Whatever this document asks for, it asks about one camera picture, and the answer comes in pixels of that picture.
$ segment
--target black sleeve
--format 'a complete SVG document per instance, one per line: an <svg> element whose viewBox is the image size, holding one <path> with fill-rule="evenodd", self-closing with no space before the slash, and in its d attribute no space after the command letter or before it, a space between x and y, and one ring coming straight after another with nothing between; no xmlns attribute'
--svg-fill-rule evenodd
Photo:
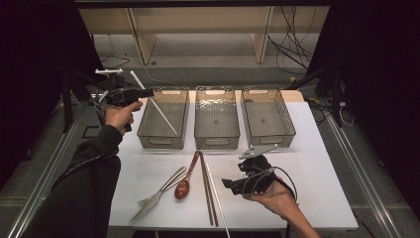
<svg viewBox="0 0 420 238"><path fill-rule="evenodd" d="M69 167L118 150L121 133L104 126L79 145ZM116 156L97 161L64 178L38 209L22 237L106 237L111 201L120 173Z"/></svg>

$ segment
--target plastic storage container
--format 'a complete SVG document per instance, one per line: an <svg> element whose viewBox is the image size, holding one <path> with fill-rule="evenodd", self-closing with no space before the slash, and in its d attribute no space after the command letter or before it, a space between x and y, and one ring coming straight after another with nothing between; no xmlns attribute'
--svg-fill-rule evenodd
<svg viewBox="0 0 420 238"><path fill-rule="evenodd" d="M233 86L198 86L195 97L197 150L237 149L240 137Z"/></svg>
<svg viewBox="0 0 420 238"><path fill-rule="evenodd" d="M249 146L290 146L296 131L278 86L245 86L241 102Z"/></svg>
<svg viewBox="0 0 420 238"><path fill-rule="evenodd" d="M145 149L182 150L188 116L188 87L155 87L154 100L175 129L175 134L148 99L137 135Z"/></svg>

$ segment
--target white table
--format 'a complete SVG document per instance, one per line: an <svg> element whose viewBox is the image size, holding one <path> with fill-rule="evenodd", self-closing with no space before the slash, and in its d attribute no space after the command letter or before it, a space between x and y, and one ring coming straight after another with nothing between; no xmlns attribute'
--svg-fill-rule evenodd
<svg viewBox="0 0 420 238"><path fill-rule="evenodd" d="M285 228L286 222L256 202L233 195L224 188L221 179L241 177L238 156L248 148L239 93L237 107L241 137L237 150L202 151L209 164L223 212L230 230L273 230ZM191 102L195 99L190 92ZM283 168L293 179L298 193L299 207L317 229L353 230L356 219L344 195L331 164L312 113L306 102L286 102L296 130L290 147L264 154L272 166ZM143 109L135 113L133 132L127 133L120 145L122 168L111 208L110 227L154 230L223 230L224 225L217 203L219 227L211 226L206 205L200 162L190 177L190 193L178 200L174 187L164 193L160 201L142 219L130 223L139 211L137 201L156 193L180 167L191 163L196 151L194 142L194 104L190 103L185 147L183 150L145 150L137 136Z"/></svg>

